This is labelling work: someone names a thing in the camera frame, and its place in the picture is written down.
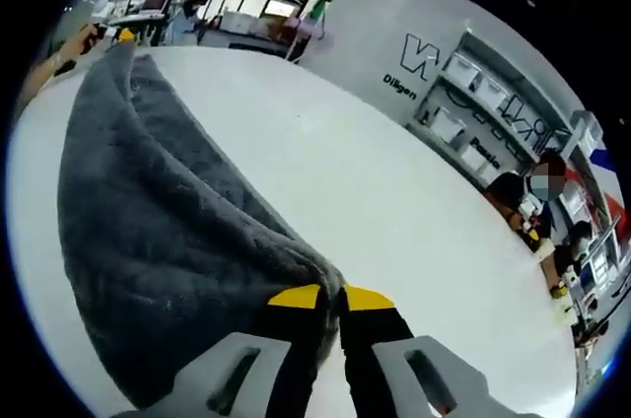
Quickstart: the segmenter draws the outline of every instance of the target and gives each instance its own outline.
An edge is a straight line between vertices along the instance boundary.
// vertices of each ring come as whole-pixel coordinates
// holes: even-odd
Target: gray fabric
[[[340,287],[339,272],[263,206],[132,42],[95,63],[77,94],[58,216],[86,329],[138,407],[167,394],[175,373],[217,341],[246,331],[281,290],[318,283],[332,298]],[[330,313],[322,350],[335,327]]]

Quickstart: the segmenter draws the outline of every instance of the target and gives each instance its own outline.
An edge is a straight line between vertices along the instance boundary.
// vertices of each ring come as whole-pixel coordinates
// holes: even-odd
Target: blue stripe
[[[592,156],[590,157],[590,160],[592,161],[594,165],[598,165],[599,167],[602,167],[606,170],[609,170],[610,172],[615,173],[613,163],[609,159],[609,156],[606,150],[595,149],[594,152],[592,153]]]

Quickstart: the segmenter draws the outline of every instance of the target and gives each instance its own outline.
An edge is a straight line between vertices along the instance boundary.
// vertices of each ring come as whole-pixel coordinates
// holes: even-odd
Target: white table
[[[228,49],[148,51],[252,186],[354,285],[391,297],[482,371],[520,412],[556,418],[574,402],[569,328],[541,269],[488,202],[437,154],[368,104],[307,70]],[[27,107],[11,145],[8,223],[35,327],[60,372],[98,416],[129,409],[103,370],[63,272],[57,179],[81,74]],[[309,417],[354,416],[335,347]]]

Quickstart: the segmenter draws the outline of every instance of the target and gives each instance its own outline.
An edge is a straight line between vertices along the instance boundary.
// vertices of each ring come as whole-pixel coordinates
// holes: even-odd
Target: gray towel
[[[331,299],[342,282],[258,199],[151,57],[134,58],[132,42],[95,63],[77,94],[58,212],[86,330],[140,408],[227,334],[247,331],[278,292],[318,283]],[[325,326],[322,354],[333,313]]]

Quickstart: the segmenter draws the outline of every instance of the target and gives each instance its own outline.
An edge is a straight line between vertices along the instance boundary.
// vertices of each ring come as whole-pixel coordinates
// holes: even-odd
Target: white tabletop
[[[150,50],[252,186],[353,285],[397,305],[485,374],[520,412],[565,417],[576,365],[543,274],[495,210],[431,149],[352,95],[284,60],[201,48]],[[27,107],[8,167],[15,267],[48,352],[98,416],[129,409],[79,319],[63,272],[56,189],[67,119],[82,80]],[[334,348],[309,417],[354,416]]]

